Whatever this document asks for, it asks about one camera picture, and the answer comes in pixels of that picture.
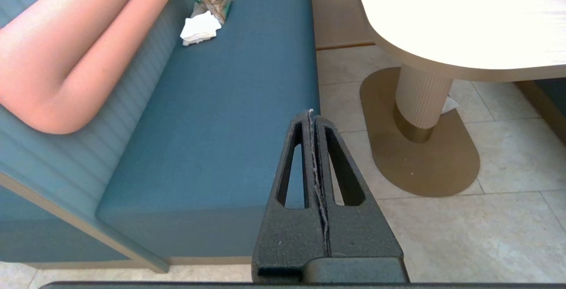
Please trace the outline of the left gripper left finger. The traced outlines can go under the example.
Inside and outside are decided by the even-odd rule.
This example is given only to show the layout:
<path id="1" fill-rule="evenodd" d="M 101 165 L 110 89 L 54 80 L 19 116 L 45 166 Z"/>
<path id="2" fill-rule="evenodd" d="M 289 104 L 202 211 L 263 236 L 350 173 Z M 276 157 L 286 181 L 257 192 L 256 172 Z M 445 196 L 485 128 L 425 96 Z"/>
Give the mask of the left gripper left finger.
<path id="1" fill-rule="evenodd" d="M 294 151 L 302 156 L 303 208 L 287 208 Z M 253 281 L 303 281 L 305 265 L 327 257 L 327 204 L 319 178 L 313 110 L 289 124 L 265 214 L 253 250 Z"/>

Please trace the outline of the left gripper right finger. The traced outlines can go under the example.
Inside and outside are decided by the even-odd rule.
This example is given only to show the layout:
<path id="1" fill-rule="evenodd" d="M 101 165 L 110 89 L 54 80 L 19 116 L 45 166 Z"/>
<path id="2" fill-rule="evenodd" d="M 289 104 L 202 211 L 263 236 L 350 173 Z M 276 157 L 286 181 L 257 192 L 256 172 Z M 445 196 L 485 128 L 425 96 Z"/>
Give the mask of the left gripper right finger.
<path id="1" fill-rule="evenodd" d="M 323 232 L 337 258 L 396 258 L 404 253 L 334 124 L 315 118 Z"/>

